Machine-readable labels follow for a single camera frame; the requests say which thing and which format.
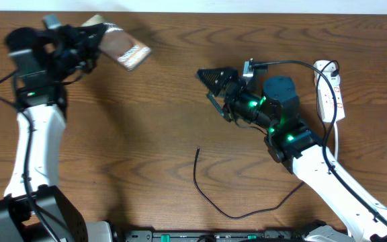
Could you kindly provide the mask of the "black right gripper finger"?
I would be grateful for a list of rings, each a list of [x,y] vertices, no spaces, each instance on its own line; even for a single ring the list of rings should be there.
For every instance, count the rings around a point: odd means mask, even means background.
[[[219,96],[231,81],[238,79],[238,71],[232,67],[199,69],[196,78],[207,87],[212,95]]]
[[[206,97],[209,99],[209,101],[211,102],[211,104],[216,108],[216,110],[218,111],[218,113],[227,121],[227,122],[231,122],[232,121],[232,118],[230,117],[230,113],[228,112],[228,109],[226,108],[226,106],[223,106],[221,107],[218,102],[215,100],[213,94],[211,92],[208,92],[206,94]]]

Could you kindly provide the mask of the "gold Galaxy smartphone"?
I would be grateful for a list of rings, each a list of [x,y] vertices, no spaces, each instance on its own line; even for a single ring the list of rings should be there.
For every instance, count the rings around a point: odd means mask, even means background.
[[[134,70],[150,55],[151,49],[146,44],[99,14],[89,18],[81,27],[97,24],[103,24],[106,28],[99,49],[128,71]]]

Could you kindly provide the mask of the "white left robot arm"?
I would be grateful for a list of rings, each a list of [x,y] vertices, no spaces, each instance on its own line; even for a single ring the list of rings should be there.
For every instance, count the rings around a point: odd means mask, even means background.
[[[87,241],[81,213],[58,188],[58,158],[67,124],[69,77],[92,72],[106,27],[47,24],[18,28],[5,44],[16,64],[13,88],[19,140],[0,199],[0,241]]]

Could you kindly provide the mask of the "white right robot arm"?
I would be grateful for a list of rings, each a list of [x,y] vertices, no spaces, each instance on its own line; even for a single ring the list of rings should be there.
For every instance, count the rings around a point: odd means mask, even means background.
[[[300,100],[289,77],[268,78],[261,95],[250,88],[255,77],[241,77],[234,68],[200,69],[196,77],[224,119],[241,118],[267,130],[264,141],[273,160],[310,186],[355,241],[387,241],[387,207],[345,171],[301,119]]]

